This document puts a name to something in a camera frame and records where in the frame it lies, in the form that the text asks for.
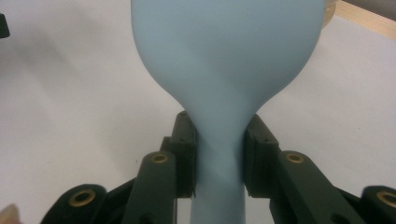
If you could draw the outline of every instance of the bulb-shaped object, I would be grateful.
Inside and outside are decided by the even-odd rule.
[[[324,0],[132,0],[139,55],[199,134],[191,224],[245,223],[243,133],[304,67],[323,8]]]

